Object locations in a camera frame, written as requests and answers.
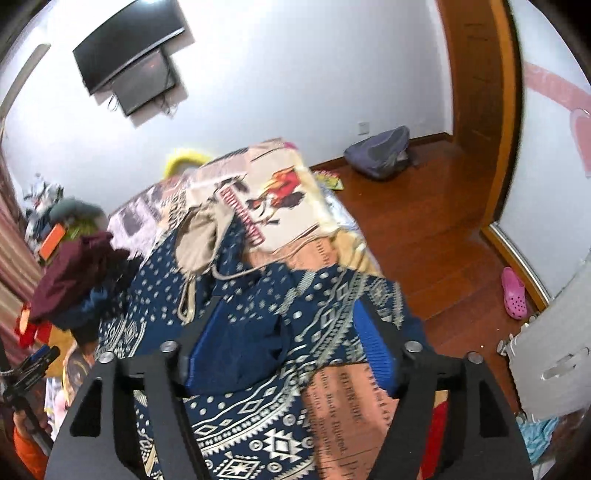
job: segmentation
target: maroon clothing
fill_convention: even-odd
[[[110,232],[98,232],[63,242],[33,292],[30,322],[51,321],[58,313],[80,303],[109,269],[127,259],[129,251],[113,250]]]

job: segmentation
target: screw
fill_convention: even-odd
[[[469,352],[467,358],[470,362],[476,365],[481,364],[484,361],[482,355],[476,352]]]
[[[411,353],[419,353],[423,350],[423,346],[415,340],[409,340],[406,342],[404,348]]]
[[[160,345],[160,351],[162,353],[170,353],[174,352],[178,347],[177,342],[174,340],[166,340],[164,343]]]
[[[102,353],[99,357],[99,363],[101,364],[108,364],[115,359],[115,354],[113,352],[105,352]]]

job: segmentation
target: wooden door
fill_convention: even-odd
[[[454,139],[497,161],[503,123],[501,45],[491,0],[438,0],[452,68]]]

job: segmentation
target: green item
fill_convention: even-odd
[[[66,228],[66,234],[64,235],[62,241],[76,240],[82,235],[92,235],[98,230],[98,227],[92,220],[76,220],[73,224]]]
[[[314,172],[314,177],[319,182],[322,182],[331,190],[344,190],[343,180],[340,179],[338,173],[328,170],[319,170]]]

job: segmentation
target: light blue cloth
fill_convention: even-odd
[[[530,462],[534,465],[548,448],[552,433],[558,425],[559,418],[548,419],[544,421],[526,421],[519,424],[521,436],[527,447],[527,454],[530,456]]]

